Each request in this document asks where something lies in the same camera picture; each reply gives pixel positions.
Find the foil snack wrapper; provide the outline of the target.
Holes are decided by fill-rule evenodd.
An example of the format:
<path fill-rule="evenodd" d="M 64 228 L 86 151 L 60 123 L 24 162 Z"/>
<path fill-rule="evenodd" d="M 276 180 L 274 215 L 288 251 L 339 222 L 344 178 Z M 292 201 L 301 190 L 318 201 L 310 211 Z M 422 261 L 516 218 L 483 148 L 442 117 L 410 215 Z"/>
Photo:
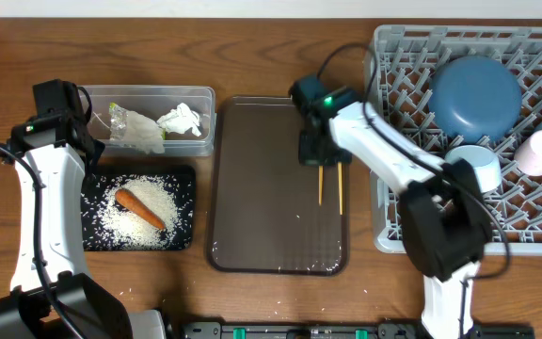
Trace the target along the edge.
<path fill-rule="evenodd" d="M 143 153 L 164 153 L 164 130 L 151 118 L 116 103 L 109 106 L 110 139 Z"/>

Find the orange carrot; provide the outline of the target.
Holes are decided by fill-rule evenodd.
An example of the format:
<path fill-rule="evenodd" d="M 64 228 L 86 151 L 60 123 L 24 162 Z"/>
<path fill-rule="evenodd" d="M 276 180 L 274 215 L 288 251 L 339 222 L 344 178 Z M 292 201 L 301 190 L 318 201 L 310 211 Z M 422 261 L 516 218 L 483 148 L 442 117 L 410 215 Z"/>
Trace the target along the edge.
<path fill-rule="evenodd" d="M 164 230 L 166 228 L 164 221 L 155 215 L 153 211 L 130 190 L 125 188 L 117 190 L 115 199 L 121 206 L 136 214 L 156 229 Z"/>

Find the white cup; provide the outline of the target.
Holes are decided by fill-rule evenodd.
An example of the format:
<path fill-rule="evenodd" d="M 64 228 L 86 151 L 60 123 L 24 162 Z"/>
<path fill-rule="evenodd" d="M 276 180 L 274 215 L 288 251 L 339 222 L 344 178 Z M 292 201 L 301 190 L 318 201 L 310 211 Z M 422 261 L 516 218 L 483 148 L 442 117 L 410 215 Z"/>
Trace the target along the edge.
<path fill-rule="evenodd" d="M 534 132 L 517 149 L 518 169 L 529 176 L 542 176 L 542 130 Z"/>

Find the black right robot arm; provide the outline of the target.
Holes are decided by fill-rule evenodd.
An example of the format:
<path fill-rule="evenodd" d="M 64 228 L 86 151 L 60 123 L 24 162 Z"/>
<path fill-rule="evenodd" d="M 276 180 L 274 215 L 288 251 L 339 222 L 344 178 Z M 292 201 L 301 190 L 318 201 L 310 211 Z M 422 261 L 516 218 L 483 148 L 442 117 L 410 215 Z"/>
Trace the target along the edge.
<path fill-rule="evenodd" d="M 397 196 L 403 246 L 423 275 L 425 334 L 468 337 L 471 289 L 497 224 L 471 164 L 422 150 L 352 89 L 330 91 L 312 77 L 294 83 L 289 96 L 307 125 L 301 164 L 334 166 L 355 156 Z"/>

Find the light blue bowl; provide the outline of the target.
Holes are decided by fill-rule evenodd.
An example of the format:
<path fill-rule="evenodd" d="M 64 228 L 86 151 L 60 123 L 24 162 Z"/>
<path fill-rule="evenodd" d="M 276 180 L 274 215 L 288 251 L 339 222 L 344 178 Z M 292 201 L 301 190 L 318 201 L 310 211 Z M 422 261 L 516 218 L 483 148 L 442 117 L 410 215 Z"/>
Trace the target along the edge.
<path fill-rule="evenodd" d="M 501 184 L 502 172 L 499 158 L 488 148 L 462 145 L 447 152 L 444 159 L 452 164 L 459 159 L 470 163 L 482 193 L 493 191 Z"/>

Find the white tissue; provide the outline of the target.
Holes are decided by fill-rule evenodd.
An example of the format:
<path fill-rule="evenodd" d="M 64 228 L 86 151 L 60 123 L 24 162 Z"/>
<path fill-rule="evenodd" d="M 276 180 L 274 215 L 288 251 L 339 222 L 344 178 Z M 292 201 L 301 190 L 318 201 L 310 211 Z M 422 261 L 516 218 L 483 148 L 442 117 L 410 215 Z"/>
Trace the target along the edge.
<path fill-rule="evenodd" d="M 201 136 L 201 119 L 199 113 L 193 111 L 187 104 L 180 103 L 166 115 L 159 118 L 156 123 L 166 133 L 184 135 L 190 132 L 194 137 Z"/>

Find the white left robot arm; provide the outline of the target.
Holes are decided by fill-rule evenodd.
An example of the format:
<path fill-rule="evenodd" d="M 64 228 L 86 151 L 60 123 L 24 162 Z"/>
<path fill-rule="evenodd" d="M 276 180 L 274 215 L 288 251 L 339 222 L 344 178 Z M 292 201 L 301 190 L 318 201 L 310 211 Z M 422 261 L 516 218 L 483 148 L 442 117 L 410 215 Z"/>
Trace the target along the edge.
<path fill-rule="evenodd" d="M 86 113 L 39 114 L 13 127 L 0 154 L 21 187 L 21 240 L 0 338 L 131 338 L 130 316 L 88 272 L 81 185 L 96 144 Z"/>

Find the wooden chopstick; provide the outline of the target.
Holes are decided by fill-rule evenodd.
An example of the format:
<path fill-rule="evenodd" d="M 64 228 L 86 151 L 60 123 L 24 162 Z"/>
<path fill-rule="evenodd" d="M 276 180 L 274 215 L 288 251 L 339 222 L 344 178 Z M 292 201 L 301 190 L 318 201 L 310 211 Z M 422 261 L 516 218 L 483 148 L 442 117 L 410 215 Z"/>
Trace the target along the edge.
<path fill-rule="evenodd" d="M 318 167 L 318 204 L 322 206 L 324 198 L 324 166 Z"/>
<path fill-rule="evenodd" d="M 343 163 L 338 162 L 337 164 L 337 174 L 338 174 L 338 194 L 339 194 L 339 213 L 343 214 Z"/>

